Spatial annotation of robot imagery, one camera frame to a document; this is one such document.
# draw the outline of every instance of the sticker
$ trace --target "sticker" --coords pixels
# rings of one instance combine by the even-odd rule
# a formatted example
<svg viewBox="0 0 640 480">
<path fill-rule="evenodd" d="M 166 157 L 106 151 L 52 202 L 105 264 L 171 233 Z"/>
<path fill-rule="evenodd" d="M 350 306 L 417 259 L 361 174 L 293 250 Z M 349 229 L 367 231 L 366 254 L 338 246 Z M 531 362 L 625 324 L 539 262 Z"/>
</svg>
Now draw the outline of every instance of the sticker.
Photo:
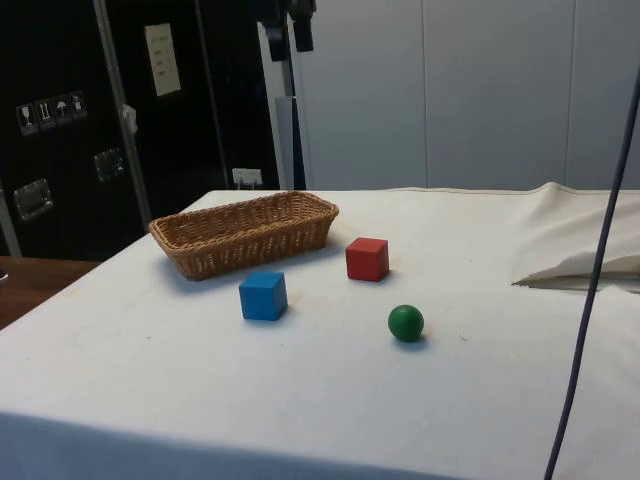
<svg viewBox="0 0 640 480">
<path fill-rule="evenodd" d="M 18 115 L 20 132 L 23 137 L 33 133 L 38 133 L 38 121 L 36 120 L 36 114 L 32 103 L 16 107 L 16 114 Z"/>
<path fill-rule="evenodd" d="M 71 101 L 71 116 L 74 120 L 87 118 L 87 106 L 84 104 L 84 94 L 81 90 L 69 94 Z"/>
<path fill-rule="evenodd" d="M 51 99 L 46 98 L 36 102 L 36 116 L 38 117 L 40 130 L 48 130 L 56 126 Z"/>
<path fill-rule="evenodd" d="M 69 97 L 66 95 L 53 97 L 53 112 L 58 125 L 71 122 L 71 104 L 69 103 Z"/>
<path fill-rule="evenodd" d="M 173 50 L 171 25 L 168 23 L 149 25 L 144 27 L 144 33 L 147 37 L 147 48 L 151 61 L 153 83 L 156 87 L 156 96 L 161 97 L 168 93 L 180 91 L 182 87 L 180 85 L 178 66 L 176 65 L 176 54 Z"/>
</svg>

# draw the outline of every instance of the white wall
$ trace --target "white wall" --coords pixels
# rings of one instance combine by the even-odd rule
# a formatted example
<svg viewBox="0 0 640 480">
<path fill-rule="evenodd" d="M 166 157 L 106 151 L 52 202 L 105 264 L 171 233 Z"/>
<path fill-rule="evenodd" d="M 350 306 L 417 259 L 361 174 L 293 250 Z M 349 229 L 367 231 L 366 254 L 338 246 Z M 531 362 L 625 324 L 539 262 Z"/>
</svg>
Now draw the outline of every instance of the white wall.
<svg viewBox="0 0 640 480">
<path fill-rule="evenodd" d="M 426 186 L 422 1 L 320 0 L 312 26 L 295 58 L 307 188 Z"/>
<path fill-rule="evenodd" d="M 638 0 L 318 0 L 293 59 L 308 187 L 609 188 L 638 18 Z"/>
</svg>

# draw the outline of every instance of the folded cloth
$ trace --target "folded cloth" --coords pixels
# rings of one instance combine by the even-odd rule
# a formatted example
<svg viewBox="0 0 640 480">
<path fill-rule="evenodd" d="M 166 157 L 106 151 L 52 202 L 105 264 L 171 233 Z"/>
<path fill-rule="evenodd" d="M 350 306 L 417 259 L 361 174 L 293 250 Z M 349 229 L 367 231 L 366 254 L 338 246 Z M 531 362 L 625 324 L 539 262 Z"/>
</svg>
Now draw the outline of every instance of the folded cloth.
<svg viewBox="0 0 640 480">
<path fill-rule="evenodd" d="M 593 270 L 608 192 L 577 191 L 550 183 L 516 215 L 522 242 L 513 282 L 535 288 L 586 290 Z M 600 288 L 640 292 L 640 192 L 618 201 L 607 243 Z"/>
</svg>

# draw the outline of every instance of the metal latch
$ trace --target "metal latch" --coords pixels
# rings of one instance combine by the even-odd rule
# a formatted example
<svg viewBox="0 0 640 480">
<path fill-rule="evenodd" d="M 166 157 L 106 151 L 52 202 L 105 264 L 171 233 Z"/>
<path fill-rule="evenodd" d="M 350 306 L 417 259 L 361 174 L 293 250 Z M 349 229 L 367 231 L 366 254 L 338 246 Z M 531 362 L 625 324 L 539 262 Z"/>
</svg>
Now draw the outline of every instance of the metal latch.
<svg viewBox="0 0 640 480">
<path fill-rule="evenodd" d="M 93 163 L 96 166 L 98 179 L 102 183 L 114 179 L 124 173 L 124 160 L 119 148 L 110 148 L 102 153 L 94 155 Z"/>
<path fill-rule="evenodd" d="M 32 220 L 53 208 L 51 190 L 46 178 L 40 178 L 16 189 L 13 192 L 13 200 L 16 202 L 18 214 L 23 222 Z"/>
</svg>

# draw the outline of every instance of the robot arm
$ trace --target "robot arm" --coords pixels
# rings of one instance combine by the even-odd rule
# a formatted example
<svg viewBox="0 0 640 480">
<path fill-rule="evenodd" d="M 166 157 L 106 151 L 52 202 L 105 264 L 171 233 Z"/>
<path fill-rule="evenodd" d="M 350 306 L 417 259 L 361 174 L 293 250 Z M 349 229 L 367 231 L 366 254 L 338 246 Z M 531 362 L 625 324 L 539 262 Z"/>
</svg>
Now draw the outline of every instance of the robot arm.
<svg viewBox="0 0 640 480">
<path fill-rule="evenodd" d="M 293 20 L 293 32 L 299 52 L 313 50 L 311 17 L 316 11 L 316 0 L 251 0 L 256 20 L 267 31 L 271 59 L 286 60 L 289 56 L 287 15 Z"/>
</svg>

